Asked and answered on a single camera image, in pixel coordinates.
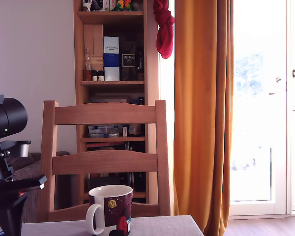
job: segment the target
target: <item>dark red mug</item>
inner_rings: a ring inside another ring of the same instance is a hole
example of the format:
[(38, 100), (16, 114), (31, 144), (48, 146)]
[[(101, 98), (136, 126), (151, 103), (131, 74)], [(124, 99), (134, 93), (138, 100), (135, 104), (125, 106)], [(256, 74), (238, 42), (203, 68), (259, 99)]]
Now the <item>dark red mug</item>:
[(107, 185), (90, 190), (90, 207), (85, 219), (87, 231), (100, 236), (129, 235), (132, 192), (132, 188), (125, 185)]

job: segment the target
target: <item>wooden chair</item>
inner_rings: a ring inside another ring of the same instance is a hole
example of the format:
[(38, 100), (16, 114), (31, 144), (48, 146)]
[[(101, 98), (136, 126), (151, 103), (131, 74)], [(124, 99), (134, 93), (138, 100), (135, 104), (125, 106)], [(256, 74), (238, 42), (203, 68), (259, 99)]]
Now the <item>wooden chair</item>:
[[(88, 151), (56, 156), (59, 124), (129, 124), (156, 123), (157, 154), (127, 150)], [(132, 217), (170, 215), (169, 169), (167, 153), (165, 101), (155, 106), (126, 103), (90, 103), (58, 107), (45, 101), (41, 145), (41, 172), (46, 175), (40, 191), (38, 221), (84, 220), (89, 204), (54, 210), (55, 175), (118, 172), (158, 172), (158, 204), (132, 205)]]

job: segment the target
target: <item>glass bottle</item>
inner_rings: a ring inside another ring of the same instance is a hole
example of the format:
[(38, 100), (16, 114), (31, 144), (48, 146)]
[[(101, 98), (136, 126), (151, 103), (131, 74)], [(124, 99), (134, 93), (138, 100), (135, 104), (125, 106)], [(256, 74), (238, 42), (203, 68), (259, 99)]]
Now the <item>glass bottle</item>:
[(89, 60), (89, 49), (86, 48), (85, 50), (85, 57), (84, 57), (84, 70), (83, 70), (83, 81), (92, 81), (92, 73), (91, 73), (91, 66)]
[(143, 48), (138, 48), (138, 67), (137, 67), (137, 80), (144, 80), (144, 54)]

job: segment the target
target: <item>camera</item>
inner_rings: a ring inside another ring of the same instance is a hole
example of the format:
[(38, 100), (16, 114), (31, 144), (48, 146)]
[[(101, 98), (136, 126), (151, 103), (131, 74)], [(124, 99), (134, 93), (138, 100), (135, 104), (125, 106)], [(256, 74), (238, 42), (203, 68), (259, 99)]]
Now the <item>camera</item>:
[[(28, 115), (21, 102), (0, 95), (0, 138), (24, 130)], [(20, 236), (23, 209), (28, 192), (42, 189), (47, 178), (41, 175), (13, 181), (14, 170), (7, 158), (27, 157), (30, 141), (0, 142), (0, 227), (6, 236)]]

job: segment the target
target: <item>white tablecloth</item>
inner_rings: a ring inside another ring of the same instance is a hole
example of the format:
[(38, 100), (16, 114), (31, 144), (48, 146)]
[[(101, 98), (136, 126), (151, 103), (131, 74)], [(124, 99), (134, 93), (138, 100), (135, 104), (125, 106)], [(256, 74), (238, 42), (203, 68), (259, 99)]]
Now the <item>white tablecloth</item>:
[[(90, 236), (84, 221), (22, 225), (22, 236)], [(203, 236), (189, 215), (132, 218), (129, 236)]]

